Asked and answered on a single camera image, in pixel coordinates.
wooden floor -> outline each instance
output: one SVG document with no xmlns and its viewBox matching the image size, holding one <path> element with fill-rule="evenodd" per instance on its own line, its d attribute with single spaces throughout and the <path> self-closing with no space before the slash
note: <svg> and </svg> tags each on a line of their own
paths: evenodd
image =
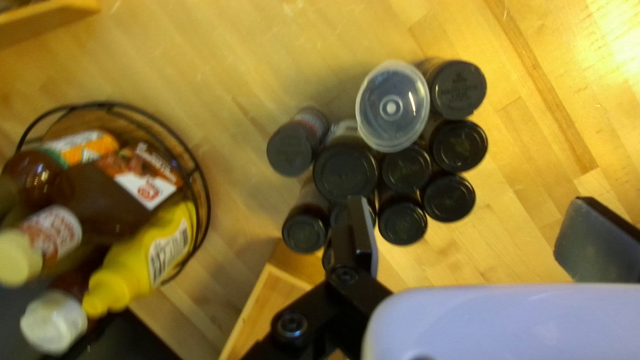
<svg viewBox="0 0 640 360">
<path fill-rule="evenodd" d="M 165 119 L 205 169 L 214 213 L 186 271 L 134 310 L 184 359 L 215 359 L 300 181 L 265 146 L 301 106 L 354 115 L 389 58 L 478 64 L 472 120 L 490 150 L 478 201 L 410 247 L 381 242 L 381 280 L 410 286 L 568 281 L 552 246 L 592 195 L 640 224 L 640 3 L 626 0 L 102 0 L 81 22 L 0 51 L 0 154 L 39 113 L 113 99 Z M 291 264 L 308 259 L 284 260 Z"/>
</svg>

screw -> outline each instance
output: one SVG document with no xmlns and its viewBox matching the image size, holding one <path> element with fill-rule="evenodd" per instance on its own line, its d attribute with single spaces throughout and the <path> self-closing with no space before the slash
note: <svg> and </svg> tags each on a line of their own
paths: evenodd
<svg viewBox="0 0 640 360">
<path fill-rule="evenodd" d="M 278 333 L 285 338 L 297 338 L 307 330 L 308 321 L 301 313 L 290 311 L 278 319 Z"/>
<path fill-rule="evenodd" d="M 358 273 L 348 266 L 340 266 L 333 271 L 332 277 L 333 280 L 349 285 L 358 280 Z"/>
</svg>

mustard bottle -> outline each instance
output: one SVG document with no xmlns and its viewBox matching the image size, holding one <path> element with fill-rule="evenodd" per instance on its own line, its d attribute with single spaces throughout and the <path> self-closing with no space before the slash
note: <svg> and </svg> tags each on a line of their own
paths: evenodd
<svg viewBox="0 0 640 360">
<path fill-rule="evenodd" d="M 167 278 L 193 248 L 195 208 L 183 201 L 162 209 L 131 240 L 111 247 L 89 280 L 83 308 L 91 319 L 123 311 Z"/>
</svg>

black jar lid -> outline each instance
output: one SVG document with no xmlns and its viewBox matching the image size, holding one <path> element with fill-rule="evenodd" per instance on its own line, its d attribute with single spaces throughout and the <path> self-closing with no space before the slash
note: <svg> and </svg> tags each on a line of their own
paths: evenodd
<svg viewBox="0 0 640 360">
<path fill-rule="evenodd" d="M 473 186 L 463 177 L 446 175 L 427 185 L 422 196 L 424 210 L 434 220 L 453 222 L 467 216 L 476 203 Z"/>
<path fill-rule="evenodd" d="M 427 152 L 417 145 L 385 156 L 381 167 L 382 179 L 391 190 L 415 193 L 429 180 L 431 160 Z"/>
<path fill-rule="evenodd" d="M 396 245 L 409 245 L 427 231 L 427 216 L 411 202 L 397 202 L 380 213 L 378 229 L 382 237 Z"/>
<path fill-rule="evenodd" d="M 463 172 L 482 161 L 488 148 L 486 134 L 476 123 L 448 121 L 433 135 L 431 155 L 448 172 Z"/>
<path fill-rule="evenodd" d="M 320 249 L 326 240 L 327 229 L 322 220 L 310 215 L 296 215 L 282 226 L 285 244 L 300 254 L 309 254 Z"/>
<path fill-rule="evenodd" d="M 288 122 L 269 139 L 267 158 L 273 170 L 284 176 L 299 176 L 311 166 L 320 148 L 319 140 L 300 122 Z"/>
<path fill-rule="evenodd" d="M 378 166 L 371 151 L 357 143 L 338 143 L 323 150 L 314 165 L 318 191 L 332 202 L 350 195 L 370 196 L 378 182 Z"/>
<path fill-rule="evenodd" d="M 371 216 L 371 223 L 376 224 L 376 213 L 371 208 L 371 206 L 367 206 L 369 209 L 369 216 Z M 331 215 L 329 217 L 329 222 L 331 223 L 331 227 L 337 225 L 346 225 L 349 223 L 349 206 L 345 203 L 337 204 L 331 210 Z"/>
<path fill-rule="evenodd" d="M 479 67 L 461 60 L 447 61 L 428 76 L 433 107 L 446 119 L 473 114 L 486 95 L 486 79 Z"/>
</svg>

bottle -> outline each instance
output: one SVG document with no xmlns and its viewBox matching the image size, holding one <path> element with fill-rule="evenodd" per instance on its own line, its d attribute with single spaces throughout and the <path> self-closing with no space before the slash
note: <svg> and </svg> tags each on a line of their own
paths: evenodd
<svg viewBox="0 0 640 360">
<path fill-rule="evenodd" d="M 486 79 L 478 66 L 462 60 L 432 58 L 418 68 L 427 79 L 434 110 L 445 119 L 464 119 L 482 104 Z"/>
<path fill-rule="evenodd" d="M 80 249 L 82 227 L 67 208 L 51 205 L 0 231 L 0 283 L 19 286 Z"/>
<path fill-rule="evenodd" d="M 191 201 L 163 206 L 132 240 L 114 244 L 84 294 L 89 319 L 123 311 L 172 275 L 193 248 L 195 219 Z"/>
<path fill-rule="evenodd" d="M 106 243 L 133 236 L 183 185 L 178 172 L 145 142 L 70 168 L 55 184 L 55 203 L 83 231 Z"/>
<path fill-rule="evenodd" d="M 89 276 L 101 266 L 107 247 L 96 248 L 77 268 L 61 274 L 49 289 L 31 301 L 20 319 L 22 335 L 43 354 L 65 353 L 87 330 L 95 327 L 88 321 L 82 299 Z"/>
<path fill-rule="evenodd" d="M 362 138 L 374 150 L 397 152 L 422 133 L 429 115 L 429 90 L 414 66 L 388 60 L 367 75 L 356 98 Z"/>
<path fill-rule="evenodd" d="M 456 174 L 446 174 L 432 180 L 422 195 L 427 215 L 440 222 L 462 219 L 471 212 L 475 203 L 473 186 Z"/>
<path fill-rule="evenodd" d="M 367 209 L 371 217 L 371 224 L 376 225 L 376 203 L 373 197 L 367 198 Z M 349 224 L 351 222 L 349 218 L 349 206 L 346 203 L 334 204 L 329 220 L 331 227 Z"/>
<path fill-rule="evenodd" d="M 388 154 L 382 161 L 382 180 L 395 192 L 413 194 L 421 190 L 431 176 L 431 159 L 417 144 Z"/>
<path fill-rule="evenodd" d="M 79 261 L 95 243 L 128 240 L 181 185 L 145 143 L 70 168 L 54 186 L 56 204 L 0 231 L 0 283 L 19 286 Z"/>
<path fill-rule="evenodd" d="M 327 119 L 318 109 L 300 109 L 269 139 L 267 159 L 273 170 L 284 176 L 302 175 L 315 160 L 327 129 Z"/>
<path fill-rule="evenodd" d="M 329 231 L 329 202 L 318 192 L 313 179 L 300 190 L 298 201 L 282 224 L 282 238 L 300 254 L 320 249 Z"/>
<path fill-rule="evenodd" d="M 89 130 L 18 152 L 0 174 L 0 218 L 19 202 L 31 209 L 51 204 L 53 184 L 68 167 L 116 151 L 118 141 L 102 130 Z"/>
<path fill-rule="evenodd" d="M 476 123 L 450 120 L 440 124 L 431 137 L 431 154 L 438 166 L 456 173 L 474 168 L 487 152 L 486 134 Z"/>
<path fill-rule="evenodd" d="M 371 197 L 378 182 L 375 153 L 347 119 L 332 126 L 314 164 L 318 191 L 332 203 L 346 203 L 350 195 Z"/>
<path fill-rule="evenodd" d="M 382 237 L 396 245 L 409 245 L 420 240 L 427 231 L 427 216 L 418 192 L 400 194 L 386 186 L 378 191 L 378 229 Z"/>
</svg>

